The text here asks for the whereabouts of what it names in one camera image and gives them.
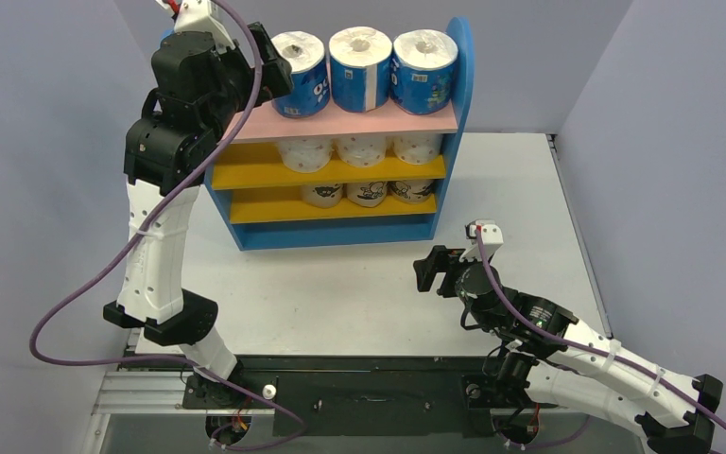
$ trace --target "gray wall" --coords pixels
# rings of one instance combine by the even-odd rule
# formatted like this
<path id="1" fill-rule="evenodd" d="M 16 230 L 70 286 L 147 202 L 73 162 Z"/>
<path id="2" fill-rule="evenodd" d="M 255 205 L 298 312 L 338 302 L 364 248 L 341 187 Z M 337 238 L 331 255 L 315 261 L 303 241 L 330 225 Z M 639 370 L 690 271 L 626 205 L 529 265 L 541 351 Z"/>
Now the gray wall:
<path id="1" fill-rule="evenodd" d="M 0 2 L 0 453 L 81 448 L 104 370 L 44 365 L 27 342 L 127 239 L 123 140 L 150 83 L 112 2 Z M 63 311 L 42 350 L 118 354 L 125 337 L 100 316 L 116 277 Z"/>
<path id="2" fill-rule="evenodd" d="M 171 21 L 152 0 L 114 0 L 150 56 Z M 631 0 L 233 0 L 247 22 L 271 36 L 309 31 L 325 42 L 348 26 L 391 38 L 417 28 L 444 30 L 467 16 L 477 54 L 472 131 L 558 131 Z M 241 35 L 233 27 L 239 41 Z"/>
<path id="3" fill-rule="evenodd" d="M 636 0 L 558 146 L 615 334 L 726 418 L 726 1 Z"/>

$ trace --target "blue shelf frame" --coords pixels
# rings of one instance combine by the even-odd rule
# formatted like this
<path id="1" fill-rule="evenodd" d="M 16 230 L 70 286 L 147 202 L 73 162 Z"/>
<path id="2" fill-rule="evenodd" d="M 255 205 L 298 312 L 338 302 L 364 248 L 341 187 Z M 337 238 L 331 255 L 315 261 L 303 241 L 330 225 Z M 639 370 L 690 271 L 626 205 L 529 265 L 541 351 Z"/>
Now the blue shelf frame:
<path id="1" fill-rule="evenodd" d="M 452 107 L 458 121 L 458 132 L 446 134 L 441 146 L 441 154 L 446 164 L 446 177 L 437 186 L 436 213 L 232 224 L 230 222 L 232 191 L 213 189 L 213 170 L 210 168 L 205 176 L 207 190 L 241 251 L 418 241 L 432 239 L 435 236 L 452 169 L 458 157 L 460 139 L 466 128 L 466 118 L 469 116 L 475 86 L 475 47 L 468 19 L 452 18 L 446 33 L 458 44 L 458 76 L 452 92 Z"/>

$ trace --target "white table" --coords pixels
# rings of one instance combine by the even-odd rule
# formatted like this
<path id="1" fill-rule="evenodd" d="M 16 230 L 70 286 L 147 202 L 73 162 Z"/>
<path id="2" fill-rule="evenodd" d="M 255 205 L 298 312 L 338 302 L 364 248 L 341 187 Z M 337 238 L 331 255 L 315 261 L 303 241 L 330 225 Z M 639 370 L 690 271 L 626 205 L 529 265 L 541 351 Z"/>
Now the white table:
<path id="1" fill-rule="evenodd" d="M 434 244 L 468 246 L 476 218 L 502 228 L 493 264 L 506 286 L 607 330 L 543 134 L 465 134 L 434 241 L 241 253 L 204 192 L 182 284 L 218 302 L 237 354 L 483 356 L 498 340 L 460 329 L 462 303 L 417 292 L 412 268 Z M 136 353 L 179 350 L 141 338 Z"/>

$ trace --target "toilet paper roll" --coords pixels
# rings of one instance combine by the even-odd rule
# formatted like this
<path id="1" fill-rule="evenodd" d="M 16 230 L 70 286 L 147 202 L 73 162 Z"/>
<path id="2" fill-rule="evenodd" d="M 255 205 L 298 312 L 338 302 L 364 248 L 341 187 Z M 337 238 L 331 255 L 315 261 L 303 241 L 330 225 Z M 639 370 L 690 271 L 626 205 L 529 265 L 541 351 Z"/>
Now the toilet paper roll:
<path id="1" fill-rule="evenodd" d="M 449 103 L 458 45 L 436 30 L 415 30 L 393 42 L 391 89 L 394 102 L 411 114 L 432 114 Z"/>
<path id="2" fill-rule="evenodd" d="M 333 35 L 329 48 L 336 104 L 350 112 L 366 112 L 385 104 L 392 50 L 389 37 L 369 26 L 353 26 Z"/>
<path id="3" fill-rule="evenodd" d="M 290 95 L 274 99 L 271 105 L 288 118 L 317 114 L 330 101 L 324 43 L 303 31 L 280 33 L 271 42 L 290 63 L 293 80 Z"/>
<path id="4" fill-rule="evenodd" d="M 408 164 L 427 164 L 441 154 L 441 134 L 403 134 L 393 137 L 393 153 Z"/>
<path id="5" fill-rule="evenodd" d="M 433 193 L 433 180 L 401 180 L 389 183 L 390 193 L 406 203 L 421 203 Z"/>
<path id="6" fill-rule="evenodd" d="M 384 135 L 349 135 L 336 138 L 336 148 L 344 163 L 371 167 L 386 159 L 388 140 Z"/>
<path id="7" fill-rule="evenodd" d="M 331 139 L 296 139 L 277 142 L 283 164 L 300 173 L 318 172 L 330 162 Z"/>
<path id="8" fill-rule="evenodd" d="M 346 197 L 360 206 L 374 207 L 388 194 L 386 182 L 346 183 Z"/>
<path id="9" fill-rule="evenodd" d="M 343 198 L 343 184 L 324 183 L 302 186 L 302 200 L 318 208 L 332 208 Z"/>

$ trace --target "purple cable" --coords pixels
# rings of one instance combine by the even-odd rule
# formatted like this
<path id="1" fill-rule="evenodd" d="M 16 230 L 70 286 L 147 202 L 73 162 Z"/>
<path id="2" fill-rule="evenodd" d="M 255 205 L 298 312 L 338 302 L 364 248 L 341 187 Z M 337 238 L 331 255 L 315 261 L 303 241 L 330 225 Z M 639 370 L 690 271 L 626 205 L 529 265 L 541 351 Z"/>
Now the purple cable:
<path id="1" fill-rule="evenodd" d="M 524 445 L 521 443 L 515 443 L 515 442 L 511 442 L 510 440 L 509 440 L 509 442 L 510 442 L 510 445 L 513 447 L 522 447 L 523 446 L 524 447 L 522 449 L 523 451 L 532 451 L 534 449 L 547 449 L 549 447 L 566 445 L 567 443 L 571 443 L 571 442 L 574 442 L 575 440 L 577 440 L 580 437 L 580 435 L 582 435 L 583 432 L 585 432 L 586 429 L 589 426 L 591 426 L 591 422 L 592 422 L 591 416 L 586 416 L 586 420 L 583 421 L 583 425 L 580 426 L 580 428 L 578 430 L 576 430 L 575 433 L 569 435 L 566 438 L 561 438 L 560 440 L 555 440 L 554 442 L 534 443 L 532 445 Z"/>
<path id="2" fill-rule="evenodd" d="M 483 236 L 482 233 L 479 231 L 479 229 L 476 232 L 477 234 L 477 248 L 480 250 L 480 256 L 481 257 L 488 257 L 488 252 L 486 251 L 485 244 L 483 244 Z M 524 315 L 522 315 L 518 310 L 516 310 L 516 307 L 513 307 L 513 305 L 508 301 L 508 297 L 505 296 L 505 292 L 502 291 L 502 288 L 499 287 L 499 284 L 496 281 L 496 278 L 494 277 L 491 267 L 489 266 L 489 262 L 487 260 L 483 260 L 483 268 L 486 271 L 486 275 L 488 276 L 489 281 L 491 282 L 491 285 L 493 287 L 493 290 L 496 292 L 497 296 L 499 297 L 500 302 L 502 302 L 502 306 L 505 307 L 505 309 L 510 312 L 510 314 L 515 317 L 519 322 L 521 322 L 524 326 L 526 326 L 528 329 L 530 329 L 532 332 L 538 334 L 539 336 L 549 339 L 551 341 L 561 343 L 563 345 L 567 345 L 569 347 L 577 348 L 578 350 L 582 350 L 584 352 L 589 352 L 594 355 L 600 355 L 601 357 L 608 357 L 608 352 L 603 352 L 602 350 L 599 350 L 594 347 L 589 347 L 588 345 L 583 345 L 578 342 L 574 342 L 572 340 L 564 339 L 559 336 L 555 336 L 554 334 L 547 333 L 543 329 L 539 328 L 535 324 L 531 323 L 530 320 L 526 319 Z M 621 362 L 622 364 L 625 364 L 626 366 L 632 367 L 632 369 L 652 378 L 656 378 L 656 374 L 644 366 L 637 364 L 627 358 L 622 357 L 615 357 L 615 361 Z M 696 400 L 689 397 L 688 394 L 684 393 L 683 391 L 679 390 L 675 385 L 669 383 L 665 378 L 661 378 L 660 380 L 661 385 L 664 386 L 664 388 L 667 388 L 668 390 L 672 391 L 675 395 L 683 399 L 685 402 L 687 402 L 689 405 L 694 407 L 695 409 L 699 410 L 706 416 L 708 416 L 712 421 L 720 425 L 722 428 L 726 430 L 726 422 L 717 416 L 713 411 L 708 410 L 703 406 L 700 402 L 697 402 Z"/>
<path id="3" fill-rule="evenodd" d="M 251 94 L 249 96 L 249 102 L 246 104 L 246 108 L 244 109 L 243 113 L 240 116 L 240 119 L 238 120 L 237 124 L 234 126 L 234 128 L 224 137 L 221 139 L 218 144 L 216 145 L 216 148 L 210 153 L 209 156 L 207 156 L 207 159 L 204 160 L 203 163 L 201 163 L 194 171 L 188 175 L 180 184 L 177 185 L 167 196 L 165 196 L 160 203 L 157 204 L 156 207 L 154 207 L 153 210 L 151 210 L 151 213 L 149 213 L 146 220 L 141 224 L 140 230 L 141 231 L 147 231 L 148 227 L 151 225 L 152 222 L 160 215 L 160 213 L 166 208 L 166 206 L 171 203 L 186 187 L 190 186 L 190 184 L 198 178 L 204 171 L 207 169 L 207 166 L 212 164 L 220 152 L 225 149 L 236 137 L 238 132 L 241 128 L 243 128 L 243 125 L 246 124 L 246 121 L 249 119 L 249 115 L 251 115 L 252 109 L 254 109 L 254 103 L 257 100 L 257 96 L 260 93 L 260 86 L 261 81 L 263 79 L 263 59 L 260 56 L 260 50 L 257 48 L 257 45 L 254 40 L 254 36 L 251 34 L 251 31 L 249 30 L 249 27 L 246 26 L 246 23 L 241 19 L 241 17 L 238 15 L 238 13 L 232 9 L 225 0 L 212 0 L 214 3 L 216 3 L 221 9 L 223 9 L 227 14 L 230 15 L 230 17 L 233 18 L 233 21 L 235 21 L 236 24 L 240 27 L 241 31 L 244 34 L 244 37 L 249 42 L 249 45 L 251 47 L 251 53 L 254 57 L 254 79 L 253 83 L 251 85 Z M 84 294 L 86 291 L 93 288 L 96 284 L 101 282 L 102 279 L 104 279 L 107 274 L 109 274 L 112 270 L 115 269 L 115 267 L 118 266 L 119 263 L 127 256 L 128 253 L 134 248 L 141 240 L 142 236 L 140 234 L 135 234 L 130 241 L 127 243 L 126 246 L 124 246 L 123 249 L 118 253 L 118 255 L 115 256 L 115 258 L 112 259 L 110 263 L 107 264 L 106 267 L 102 271 L 100 271 L 93 279 L 85 283 L 82 287 L 77 288 L 74 290 L 73 293 L 66 296 L 62 301 L 60 301 L 56 306 L 52 307 L 51 310 L 48 311 L 37 323 L 37 325 L 32 330 L 31 337 L 29 338 L 29 351 L 31 352 L 32 356 L 39 359 L 42 362 L 46 362 L 48 364 L 54 364 L 57 366 L 103 366 L 103 365 L 109 365 L 109 364 L 119 364 L 119 363 L 135 363 L 135 362 L 144 362 L 144 361 L 171 361 L 171 362 L 177 362 L 179 364 L 186 364 L 194 368 L 198 368 L 199 365 L 195 363 L 194 361 L 191 361 L 188 358 L 182 358 L 182 357 L 176 357 L 173 355 L 146 355 L 142 357 L 132 357 L 132 358 L 107 358 L 107 359 L 88 359 L 88 360 L 71 360 L 71 359 L 57 359 L 57 358 L 51 358 L 49 356 L 44 355 L 38 350 L 37 342 L 38 338 L 40 337 L 41 331 L 43 331 L 43 328 L 48 324 L 48 322 L 57 315 L 58 312 L 63 310 L 66 306 L 70 305 L 72 302 L 74 302 L 78 297 L 80 297 L 82 294 Z M 233 390 L 243 393 L 244 395 L 258 401 L 266 404 L 267 406 L 275 409 L 276 411 L 280 411 L 287 415 L 288 417 L 292 418 L 294 421 L 300 424 L 302 428 L 298 430 L 297 432 L 288 435 L 287 437 L 274 440 L 272 442 L 264 443 L 262 445 L 257 446 L 249 446 L 249 447 L 243 447 L 243 448 L 235 448 L 232 446 L 227 446 L 227 449 L 230 450 L 240 450 L 240 451 L 253 451 L 256 449 L 265 449 L 267 447 L 277 446 L 281 445 L 283 443 L 286 443 L 290 440 L 293 440 L 294 438 L 299 437 L 304 433 L 304 431 L 307 429 L 307 424 L 297 416 L 292 411 L 280 406 L 277 403 L 268 401 L 264 399 L 262 396 L 257 395 L 255 393 L 252 393 L 251 391 L 245 390 L 241 388 L 238 385 L 235 385 L 234 383 L 213 374 L 210 371 L 207 370 L 201 370 L 205 375 L 209 376 L 213 380 L 223 384 L 224 386 L 228 386 L 232 388 Z"/>

